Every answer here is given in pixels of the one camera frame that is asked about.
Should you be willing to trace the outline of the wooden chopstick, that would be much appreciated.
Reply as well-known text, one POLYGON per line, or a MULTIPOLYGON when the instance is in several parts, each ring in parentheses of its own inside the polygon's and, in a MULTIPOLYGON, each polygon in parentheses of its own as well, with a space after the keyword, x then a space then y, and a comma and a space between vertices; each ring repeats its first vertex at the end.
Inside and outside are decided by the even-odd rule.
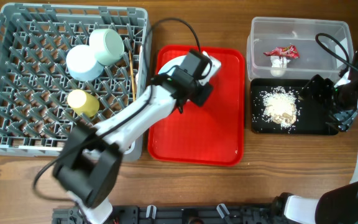
POLYGON ((136 85, 135 85, 135 75, 134 75, 134 67, 133 67, 131 51, 129 51, 129 66, 130 66, 130 76, 131 76, 132 98, 133 98, 133 102, 135 102, 135 100, 136 100, 136 85))

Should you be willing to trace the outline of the red snack wrapper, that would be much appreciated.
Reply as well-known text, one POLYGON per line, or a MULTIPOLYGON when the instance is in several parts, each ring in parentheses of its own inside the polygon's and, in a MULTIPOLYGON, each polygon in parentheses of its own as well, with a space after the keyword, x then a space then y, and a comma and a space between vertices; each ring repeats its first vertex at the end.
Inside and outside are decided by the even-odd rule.
POLYGON ((300 55, 298 53, 297 48, 294 45, 290 45, 288 47, 276 47, 272 51, 264 52, 265 56, 278 56, 278 57, 287 57, 287 58, 299 58, 300 55))

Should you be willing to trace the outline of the green bowl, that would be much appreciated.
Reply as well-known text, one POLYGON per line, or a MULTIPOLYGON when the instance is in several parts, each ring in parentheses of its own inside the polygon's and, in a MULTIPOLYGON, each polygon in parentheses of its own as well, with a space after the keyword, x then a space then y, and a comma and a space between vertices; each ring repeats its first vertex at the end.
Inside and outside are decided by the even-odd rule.
POLYGON ((113 29, 96 29, 89 37, 89 46, 95 59, 108 66, 118 62, 125 51, 121 36, 113 29))

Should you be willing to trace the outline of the yellow plastic cup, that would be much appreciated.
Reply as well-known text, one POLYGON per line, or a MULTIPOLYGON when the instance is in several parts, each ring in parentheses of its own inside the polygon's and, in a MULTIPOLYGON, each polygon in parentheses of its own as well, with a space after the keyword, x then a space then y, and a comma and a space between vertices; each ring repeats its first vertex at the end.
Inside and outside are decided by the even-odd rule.
POLYGON ((98 99, 83 90, 71 91, 67 96, 67 103, 76 114, 85 114, 89 118, 93 117, 99 110, 98 99))

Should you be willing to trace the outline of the light blue bowl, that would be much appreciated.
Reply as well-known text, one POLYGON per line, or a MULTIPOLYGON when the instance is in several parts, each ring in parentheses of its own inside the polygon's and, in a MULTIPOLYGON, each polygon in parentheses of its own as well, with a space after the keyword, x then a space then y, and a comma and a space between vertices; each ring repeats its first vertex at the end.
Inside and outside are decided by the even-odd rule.
POLYGON ((75 80, 86 82, 98 78, 104 71, 89 45, 77 45, 69 50, 66 57, 68 73, 75 80))

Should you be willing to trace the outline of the light blue round plate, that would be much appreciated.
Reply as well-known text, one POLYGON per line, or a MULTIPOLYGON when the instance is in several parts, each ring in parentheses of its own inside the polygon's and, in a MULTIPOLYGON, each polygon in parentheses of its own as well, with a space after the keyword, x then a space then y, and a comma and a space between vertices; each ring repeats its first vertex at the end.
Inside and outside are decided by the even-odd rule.
POLYGON ((170 61, 165 63, 157 73, 158 74, 166 73, 167 75, 172 76, 174 69, 181 65, 184 58, 185 55, 171 59, 170 61))

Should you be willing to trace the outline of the white plastic fork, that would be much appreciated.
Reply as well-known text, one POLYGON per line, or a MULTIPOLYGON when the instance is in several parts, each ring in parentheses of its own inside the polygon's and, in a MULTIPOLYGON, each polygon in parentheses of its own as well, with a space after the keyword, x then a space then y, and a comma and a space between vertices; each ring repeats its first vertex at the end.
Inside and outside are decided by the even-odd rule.
MULTIPOLYGON (((143 57, 143 46, 140 46, 140 48, 139 48, 139 62, 142 61, 142 57, 143 57)), ((141 75, 141 69, 139 67, 138 72, 135 75, 135 84, 136 85, 139 85, 140 75, 141 75)))

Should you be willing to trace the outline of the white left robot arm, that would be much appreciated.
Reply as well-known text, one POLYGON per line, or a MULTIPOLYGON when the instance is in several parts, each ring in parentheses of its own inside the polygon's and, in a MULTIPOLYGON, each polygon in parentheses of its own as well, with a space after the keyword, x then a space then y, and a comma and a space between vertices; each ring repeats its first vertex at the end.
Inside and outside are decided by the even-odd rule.
POLYGON ((165 64, 143 94, 121 112, 91 128, 73 128, 53 176, 86 223, 105 223, 112 214, 108 195, 129 146, 161 119, 182 112, 188 101, 203 106, 213 90, 209 80, 220 68, 216 58, 191 49, 165 64))

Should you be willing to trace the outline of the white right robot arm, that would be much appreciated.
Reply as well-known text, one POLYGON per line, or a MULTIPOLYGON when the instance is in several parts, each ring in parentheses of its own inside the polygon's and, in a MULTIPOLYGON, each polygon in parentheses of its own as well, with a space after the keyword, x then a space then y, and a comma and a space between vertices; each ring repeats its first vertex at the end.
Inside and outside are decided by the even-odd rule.
MULTIPOLYGON (((316 75, 301 91, 301 97, 317 100, 327 111, 355 109, 358 112, 358 51, 349 67, 349 83, 321 94, 319 90, 324 80, 316 75)), ((282 205, 282 213, 298 223, 358 223, 358 153, 348 185, 329 191, 319 199, 290 195, 282 205)))

